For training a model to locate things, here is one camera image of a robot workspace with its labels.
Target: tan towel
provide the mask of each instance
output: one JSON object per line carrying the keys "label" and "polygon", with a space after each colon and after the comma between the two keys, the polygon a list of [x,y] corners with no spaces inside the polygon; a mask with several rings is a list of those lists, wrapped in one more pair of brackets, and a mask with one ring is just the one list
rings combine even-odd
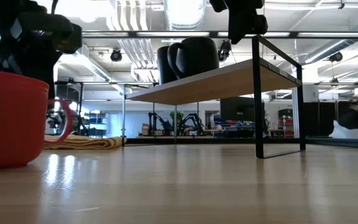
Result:
{"label": "tan towel", "polygon": [[[45,139],[54,141],[58,136],[45,135]],[[95,139],[86,136],[69,135],[61,144],[45,144],[44,149],[114,149],[122,145],[122,138]]]}

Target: black mug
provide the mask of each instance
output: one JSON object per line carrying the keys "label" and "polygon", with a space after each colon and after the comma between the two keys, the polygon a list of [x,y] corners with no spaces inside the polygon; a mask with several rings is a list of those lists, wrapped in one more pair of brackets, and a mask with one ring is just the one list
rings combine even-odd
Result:
{"label": "black mug", "polygon": [[190,37],[168,49],[168,62],[178,78],[219,68],[215,42],[207,37]]}
{"label": "black mug", "polygon": [[160,71],[160,85],[178,80],[176,74],[172,71],[168,63],[168,49],[161,47],[157,50],[158,70]]}

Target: wooden floor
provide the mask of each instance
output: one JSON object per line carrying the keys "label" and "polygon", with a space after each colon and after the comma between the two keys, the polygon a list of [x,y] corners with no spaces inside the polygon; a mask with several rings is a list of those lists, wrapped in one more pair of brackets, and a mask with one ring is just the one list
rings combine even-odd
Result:
{"label": "wooden floor", "polygon": [[358,149],[253,148],[44,151],[0,170],[0,223],[358,223]]}

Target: shelf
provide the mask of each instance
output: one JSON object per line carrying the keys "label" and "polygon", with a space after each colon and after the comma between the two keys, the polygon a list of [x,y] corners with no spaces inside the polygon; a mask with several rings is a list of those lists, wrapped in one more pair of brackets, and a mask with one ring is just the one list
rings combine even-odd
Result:
{"label": "shelf", "polygon": [[[301,81],[260,59],[262,92],[298,87]],[[254,93],[252,59],[127,95],[128,100],[184,105]]]}

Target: mug handle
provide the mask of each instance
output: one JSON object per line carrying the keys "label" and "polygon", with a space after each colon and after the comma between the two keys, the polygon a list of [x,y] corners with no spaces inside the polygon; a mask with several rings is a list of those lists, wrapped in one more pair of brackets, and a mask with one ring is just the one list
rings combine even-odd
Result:
{"label": "mug handle", "polygon": [[168,49],[168,63],[172,71],[177,75],[178,78],[184,78],[185,74],[181,72],[177,66],[178,50],[184,49],[185,45],[182,43],[174,43]]}
{"label": "mug handle", "polygon": [[65,128],[63,129],[63,133],[60,135],[59,139],[56,141],[48,141],[44,140],[44,144],[59,144],[62,143],[70,134],[71,128],[73,127],[74,115],[70,109],[70,102],[67,100],[48,100],[48,104],[59,102],[62,109],[65,111],[66,114],[66,121],[65,121]]}

